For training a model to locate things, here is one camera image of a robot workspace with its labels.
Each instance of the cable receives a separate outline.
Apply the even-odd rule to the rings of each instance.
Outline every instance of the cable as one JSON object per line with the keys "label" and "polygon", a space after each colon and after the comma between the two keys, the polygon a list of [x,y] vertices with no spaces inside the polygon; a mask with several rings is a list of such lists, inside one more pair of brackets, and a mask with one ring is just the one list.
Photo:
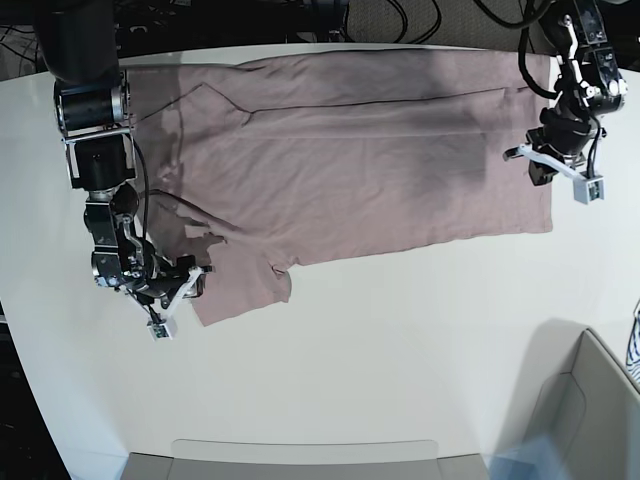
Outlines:
{"label": "cable", "polygon": [[7,30],[4,35],[6,37],[14,38],[16,40],[22,40],[23,42],[30,42],[31,40],[33,40],[33,38],[35,38],[34,35],[31,35],[30,37],[27,37],[25,35],[18,35],[14,33],[13,30]]}
{"label": "cable", "polygon": [[344,37],[344,41],[348,43],[355,43],[355,40],[351,38],[349,32],[347,30],[349,26],[349,11],[351,10],[350,4],[347,5],[347,8],[344,12],[344,26],[342,27],[342,36]]}
{"label": "cable", "polygon": [[[522,6],[522,0],[518,0],[518,6],[520,7],[520,13],[522,14],[522,19],[524,20],[524,7]],[[527,38],[529,39],[529,46],[531,47],[531,53],[536,53],[535,48],[533,48],[533,42],[531,41],[531,35],[527,33]]]}
{"label": "cable", "polygon": [[[119,123],[116,123],[115,125],[119,128],[122,127],[122,125]],[[140,159],[140,166],[142,167],[142,178],[144,181],[144,207],[142,210],[142,258],[143,261],[146,262],[144,245],[147,240],[147,230],[149,227],[149,171],[147,170],[147,162],[144,159],[144,154],[142,153],[140,145],[138,145],[138,142],[136,142],[136,140],[133,138],[133,135],[131,135],[130,133],[125,135],[129,138],[131,143],[133,143],[133,148],[136,151],[136,155]]]}
{"label": "cable", "polygon": [[150,196],[159,196],[159,195],[164,195],[165,197],[169,197],[173,200],[175,200],[178,203],[181,203],[182,205],[184,205],[185,207],[188,207],[196,212],[198,212],[201,215],[204,215],[205,217],[211,217],[211,214],[205,210],[203,210],[202,208],[200,208],[199,206],[197,206],[195,203],[191,203],[189,200],[186,200],[182,197],[179,197],[178,195],[174,195],[173,193],[169,193],[166,192],[164,190],[160,190],[159,188],[154,188],[153,190],[151,190],[149,192]]}
{"label": "cable", "polygon": [[7,29],[4,31],[4,33],[2,34],[2,38],[0,38],[0,43],[4,42],[4,39],[7,38],[7,35],[9,35],[9,32],[11,31],[12,27],[6,27]]}
{"label": "cable", "polygon": [[14,32],[18,32],[18,33],[27,33],[27,34],[33,34],[35,33],[33,30],[31,32],[25,32],[24,30],[18,30],[16,27],[14,27],[13,25],[0,25],[0,28],[6,28],[8,30],[13,30]]}
{"label": "cable", "polygon": [[[527,0],[527,5],[525,7],[525,17],[530,15],[534,8],[535,0]],[[546,98],[548,100],[555,100],[558,98],[558,92],[550,92],[549,90],[545,90],[540,85],[536,83],[534,78],[529,73],[527,69],[527,38],[529,37],[529,27],[525,27],[520,32],[520,41],[518,42],[518,69],[520,70],[520,74],[522,75],[523,80],[527,84],[527,86],[533,90],[536,95],[541,96],[542,98]]]}
{"label": "cable", "polygon": [[424,32],[418,38],[411,40],[409,42],[413,45],[419,45],[429,40],[438,32],[438,30],[440,29],[440,26],[442,25],[442,11],[440,10],[440,6],[438,5],[438,2],[436,0],[431,0],[431,2],[433,3],[433,6],[436,9],[436,21],[433,22],[433,25],[429,28],[429,30]]}
{"label": "cable", "polygon": [[400,32],[400,35],[398,35],[398,38],[393,41],[393,43],[400,43],[409,30],[409,17],[407,17],[407,12],[405,12],[404,8],[402,8],[402,5],[400,5],[398,0],[386,1],[393,7],[396,12],[398,12],[398,15],[400,15],[400,19],[402,20],[402,31]]}
{"label": "cable", "polygon": [[600,136],[602,135],[602,125],[600,124],[600,120],[596,118],[594,114],[591,114],[591,119],[596,123],[598,131],[596,133],[593,142],[591,143],[591,148],[589,149],[589,155],[587,156],[587,177],[593,178],[596,175],[595,172],[595,163],[596,156],[598,155],[598,143],[600,141]]}
{"label": "cable", "polygon": [[[402,20],[402,31],[398,35],[398,37],[393,41],[393,43],[400,43],[404,37],[407,35],[409,31],[409,17],[407,16],[407,12],[404,10],[402,5],[398,2],[398,0],[385,0],[393,9],[400,15],[400,19]],[[344,26],[342,27],[342,36],[345,41],[348,43],[354,43],[355,40],[349,35],[348,26],[349,26],[349,13],[351,11],[351,5],[347,5],[345,14],[344,14]]]}
{"label": "cable", "polygon": [[532,11],[527,18],[525,18],[521,22],[511,23],[498,17],[489,9],[489,7],[482,3],[482,0],[473,0],[473,3],[475,3],[487,17],[489,17],[501,27],[508,28],[509,30],[522,30],[523,28],[527,28],[533,25],[535,22],[540,20],[545,13],[547,13],[547,10],[549,10],[549,7],[553,2],[554,0],[544,0],[538,10]]}
{"label": "cable", "polygon": [[4,43],[0,43],[0,45],[2,45],[4,48],[6,48],[7,50],[9,50],[11,53],[13,53],[14,55],[17,55],[18,57],[24,59],[24,60],[28,60],[31,63],[33,63],[35,65],[35,62],[33,61],[32,58],[26,57],[24,55],[22,55],[20,52],[18,52],[17,50],[14,50],[13,48],[11,48],[9,45],[6,45]]}
{"label": "cable", "polygon": [[[27,55],[27,51],[31,48],[31,45],[33,45],[34,42],[36,42],[36,37],[33,37],[31,39],[31,41],[29,42],[29,45],[27,45],[24,48],[24,50],[22,51],[22,55],[24,55],[25,58],[26,58],[26,55]],[[38,73],[38,46],[37,45],[38,44],[36,43],[36,49],[35,49],[35,53],[34,53],[34,56],[33,56],[34,58],[32,60],[33,67],[34,67],[33,68],[34,73]],[[24,59],[21,58],[20,59],[20,63],[18,63],[18,76],[22,75],[22,62],[23,61],[24,61]]]}

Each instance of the cloth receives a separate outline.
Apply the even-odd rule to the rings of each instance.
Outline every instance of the cloth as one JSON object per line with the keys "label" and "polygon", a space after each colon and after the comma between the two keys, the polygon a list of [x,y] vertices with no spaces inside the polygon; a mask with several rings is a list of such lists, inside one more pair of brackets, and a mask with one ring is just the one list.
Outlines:
{"label": "cloth", "polygon": [[[548,58],[528,66],[547,85]],[[193,301],[204,325],[288,301],[295,264],[551,230],[549,187],[502,160],[546,106],[515,54],[331,52],[129,75],[151,188],[191,204],[153,196],[149,233],[168,257],[213,266]]]}

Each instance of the table surface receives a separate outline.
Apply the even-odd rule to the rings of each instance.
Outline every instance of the table surface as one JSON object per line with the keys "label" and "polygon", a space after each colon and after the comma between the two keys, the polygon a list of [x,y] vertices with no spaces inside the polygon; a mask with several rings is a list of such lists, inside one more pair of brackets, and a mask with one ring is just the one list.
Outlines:
{"label": "table surface", "polygon": [[[334,48],[345,46],[135,63],[237,64]],[[580,205],[558,179],[552,233],[294,268],[289,304],[204,328],[185,303],[178,338],[160,343],[126,298],[93,284],[86,194],[69,187],[52,77],[0,83],[0,298],[69,470],[117,478],[128,452],[171,455],[177,439],[434,440],[441,457],[516,445],[542,383],[568,369],[585,326],[625,353],[640,296],[640,75],[626,78],[626,107],[603,122],[607,199]]]}

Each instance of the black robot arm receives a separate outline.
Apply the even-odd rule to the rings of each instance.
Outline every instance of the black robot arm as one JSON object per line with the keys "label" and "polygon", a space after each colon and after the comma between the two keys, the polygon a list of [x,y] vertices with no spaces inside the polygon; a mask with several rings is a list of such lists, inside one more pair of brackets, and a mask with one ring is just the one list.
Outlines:
{"label": "black robot arm", "polygon": [[[140,195],[132,185],[144,157],[129,119],[129,85],[118,65],[111,0],[41,0],[34,28],[49,71],[56,77],[54,103],[71,186],[88,192],[85,225],[95,248],[99,286],[124,291],[145,312],[154,338],[171,337],[171,318],[182,298],[200,296],[204,274],[193,256],[174,262],[146,239],[148,202],[139,235]],[[162,309],[157,311],[158,300]]]}
{"label": "black robot arm", "polygon": [[[527,13],[531,13],[532,4],[528,0]],[[596,171],[598,144],[606,135],[599,117],[622,108],[627,84],[595,0],[556,0],[539,22],[558,51],[560,76],[554,92],[535,85],[532,88],[546,98],[557,98],[557,102],[542,111],[542,126],[527,132],[526,144],[505,152],[505,160],[529,159],[534,185],[546,185],[562,173],[573,181],[577,201],[588,204],[604,199],[604,178]],[[521,69],[523,62],[521,52]],[[590,141],[585,158],[582,152]]]}

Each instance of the black cable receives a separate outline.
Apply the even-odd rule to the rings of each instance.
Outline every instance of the black cable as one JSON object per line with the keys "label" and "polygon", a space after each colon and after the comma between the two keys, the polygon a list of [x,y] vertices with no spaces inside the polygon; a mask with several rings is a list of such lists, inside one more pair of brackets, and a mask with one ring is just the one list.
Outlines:
{"label": "black cable", "polygon": [[[404,10],[402,5],[398,2],[398,0],[385,0],[389,5],[393,7],[393,9],[400,15],[400,19],[402,20],[402,31],[400,35],[393,41],[393,43],[400,43],[404,37],[407,35],[409,31],[409,17],[407,16],[407,12]],[[345,14],[344,14],[344,26],[342,28],[342,36],[344,37],[346,42],[354,43],[355,40],[349,35],[348,27],[349,27],[349,13],[351,11],[351,6],[347,5]]]}
{"label": "black cable", "polygon": [[24,59],[24,60],[28,60],[31,63],[33,63],[35,65],[35,62],[33,61],[32,58],[26,57],[24,55],[22,55],[20,52],[18,52],[17,50],[14,50],[13,48],[11,48],[9,45],[6,45],[4,43],[0,43],[1,46],[3,46],[4,48],[6,48],[7,50],[9,50],[11,53],[13,53],[14,55],[17,55],[18,57]]}
{"label": "black cable", "polygon": [[18,33],[27,33],[27,34],[33,34],[35,32],[31,31],[31,32],[25,32],[24,30],[18,30],[16,27],[14,27],[13,25],[0,25],[0,28],[6,28],[7,31],[13,30],[14,32],[18,32]]}
{"label": "black cable", "polygon": [[387,3],[391,5],[396,12],[398,12],[400,19],[402,20],[402,31],[400,32],[400,35],[398,35],[398,38],[393,41],[393,43],[400,43],[409,30],[409,17],[398,0],[387,0]]}
{"label": "black cable", "polygon": [[13,27],[2,27],[2,28],[6,28],[6,30],[2,34],[2,38],[0,38],[0,43],[4,42],[4,39],[7,38],[7,35],[9,35],[9,32],[13,29]]}
{"label": "black cable", "polygon": [[[31,48],[31,45],[33,45],[33,42],[35,42],[35,41],[36,41],[36,38],[34,37],[34,38],[31,40],[31,42],[29,42],[29,45],[27,45],[27,46],[24,48],[24,50],[22,51],[22,55],[24,55],[24,56],[25,56],[25,58],[26,58],[26,55],[27,55],[27,50],[29,50],[29,49]],[[36,53],[34,54],[34,58],[33,58],[33,60],[32,60],[32,62],[33,62],[33,67],[34,67],[33,69],[34,69],[35,73],[38,73],[38,46],[37,46],[37,45],[38,45],[38,44],[36,43],[36,50],[35,50],[35,52],[36,52]],[[21,74],[22,74],[22,62],[23,62],[23,61],[24,61],[24,59],[22,59],[22,58],[21,58],[21,59],[20,59],[20,63],[18,63],[18,75],[21,75]]]}
{"label": "black cable", "polygon": [[[118,128],[122,128],[122,125],[120,123],[116,123],[115,126]],[[140,145],[138,145],[138,142],[135,141],[135,139],[133,138],[133,135],[131,135],[130,133],[126,133],[125,135],[133,144],[133,148],[136,151],[136,155],[140,159],[140,166],[142,167],[142,178],[144,181],[144,193],[143,193],[144,207],[142,210],[143,212],[142,213],[142,258],[143,258],[143,261],[146,261],[146,258],[144,255],[145,253],[144,242],[147,240],[147,229],[149,227],[149,196],[150,196],[149,171],[147,170],[147,162],[144,159],[144,155],[142,153],[142,149],[140,148]]]}
{"label": "black cable", "polygon": [[351,6],[347,5],[347,8],[344,12],[344,26],[342,27],[342,36],[344,37],[344,41],[348,43],[355,43],[355,40],[351,38],[348,32],[349,27],[349,11],[351,10]]}
{"label": "black cable", "polygon": [[429,28],[429,30],[424,32],[418,38],[411,40],[409,43],[414,45],[419,45],[421,43],[424,43],[427,40],[429,40],[431,37],[433,37],[438,32],[438,30],[440,30],[440,26],[442,25],[442,11],[440,10],[440,6],[438,5],[438,2],[436,0],[431,0],[431,2],[433,3],[433,6],[436,9],[435,22],[433,22],[433,25]]}
{"label": "black cable", "polygon": [[136,7],[146,7],[151,12],[155,10],[157,12],[175,14],[176,11],[173,8],[171,8],[175,6],[175,2],[171,2],[169,5],[170,6],[158,6],[150,0],[116,0],[116,3],[115,3],[116,7],[128,8],[129,10],[135,10]]}
{"label": "black cable", "polygon": [[[522,14],[522,19],[525,19],[524,16],[524,7],[522,6],[522,0],[518,0],[518,6],[520,7],[520,13]],[[527,38],[529,39],[529,46],[531,47],[531,53],[536,53],[535,48],[533,48],[533,42],[531,41],[531,35],[527,33]]]}
{"label": "black cable", "polygon": [[591,119],[596,123],[596,127],[598,131],[596,132],[596,136],[593,139],[593,143],[591,143],[591,148],[589,149],[589,155],[587,156],[587,177],[593,178],[596,175],[595,172],[595,163],[596,156],[598,155],[598,143],[600,141],[600,136],[602,135],[602,125],[600,124],[600,120],[596,118],[595,115],[591,114]]}
{"label": "black cable", "polygon": [[202,208],[200,208],[198,205],[196,205],[195,203],[190,202],[189,200],[186,200],[182,197],[179,197],[178,195],[174,195],[173,193],[169,193],[166,192],[164,190],[160,190],[159,188],[154,188],[153,190],[151,190],[149,192],[149,195],[151,196],[159,196],[159,195],[164,195],[165,197],[169,197],[173,200],[175,200],[178,203],[181,203],[182,205],[184,205],[187,208],[190,208],[191,210],[204,215],[205,217],[212,217],[212,215],[207,212],[206,210],[203,210]]}
{"label": "black cable", "polygon": [[527,18],[525,18],[521,22],[516,23],[507,22],[498,17],[489,9],[489,7],[482,3],[482,0],[473,0],[473,3],[475,3],[487,17],[489,17],[501,27],[508,28],[509,30],[522,30],[523,28],[529,27],[540,20],[544,16],[544,14],[547,13],[547,10],[549,10],[549,7],[554,1],[555,0],[544,0],[537,10],[532,11],[529,15],[527,15]]}
{"label": "black cable", "polygon": [[[527,0],[527,5],[525,7],[525,16],[529,16],[534,8],[535,0]],[[546,98],[548,100],[555,100],[558,98],[557,92],[550,92],[549,90],[545,90],[540,85],[536,83],[534,78],[529,73],[527,69],[527,38],[529,37],[529,27],[525,27],[520,32],[520,41],[518,42],[518,69],[520,70],[520,74],[522,75],[523,80],[527,84],[527,86],[533,90],[536,95],[541,96],[542,98]]]}

